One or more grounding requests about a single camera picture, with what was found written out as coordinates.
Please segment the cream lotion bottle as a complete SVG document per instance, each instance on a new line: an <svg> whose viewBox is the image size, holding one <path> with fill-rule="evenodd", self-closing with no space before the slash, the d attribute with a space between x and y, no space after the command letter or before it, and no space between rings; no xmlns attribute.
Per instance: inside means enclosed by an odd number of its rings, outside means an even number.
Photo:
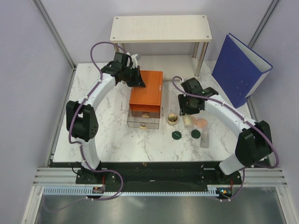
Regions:
<svg viewBox="0 0 299 224"><path fill-rule="evenodd" d="M194 120L191 115L184 115L182 116L184 127L191 127L194 125Z"/></svg>

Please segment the orange drawer box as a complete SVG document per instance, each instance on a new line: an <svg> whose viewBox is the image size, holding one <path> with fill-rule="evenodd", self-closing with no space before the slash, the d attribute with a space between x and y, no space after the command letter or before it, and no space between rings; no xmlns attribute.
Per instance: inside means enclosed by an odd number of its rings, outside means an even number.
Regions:
<svg viewBox="0 0 299 224"><path fill-rule="evenodd" d="M129 106L132 111L160 113L163 72L142 70L141 77L146 87L133 87Z"/></svg>

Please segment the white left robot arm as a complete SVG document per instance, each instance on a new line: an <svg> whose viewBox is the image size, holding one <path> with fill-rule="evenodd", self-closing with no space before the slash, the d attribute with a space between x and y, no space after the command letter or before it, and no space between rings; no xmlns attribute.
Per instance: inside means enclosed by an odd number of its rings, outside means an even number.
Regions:
<svg viewBox="0 0 299 224"><path fill-rule="evenodd" d="M100 159L97 155L95 136L99 130L96 110L104 97L118 84L129 87L146 87L138 66L138 54L116 52L114 59L100 69L100 74L87 93L77 101L66 105L66 128L69 143L78 144L82 166L89 169L86 178L99 183L103 173L97 169Z"/></svg>

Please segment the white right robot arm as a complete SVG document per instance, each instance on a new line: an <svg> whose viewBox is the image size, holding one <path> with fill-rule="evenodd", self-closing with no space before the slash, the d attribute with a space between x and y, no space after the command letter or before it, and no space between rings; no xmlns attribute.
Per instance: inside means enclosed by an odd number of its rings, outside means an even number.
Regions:
<svg viewBox="0 0 299 224"><path fill-rule="evenodd" d="M256 165L275 152L270 126L265 121L246 118L232 108L212 87L202 88L196 78L181 81L178 95L180 115L193 115L201 111L219 119L237 137L235 152L219 163L214 171L218 183L226 183L231 174Z"/></svg>

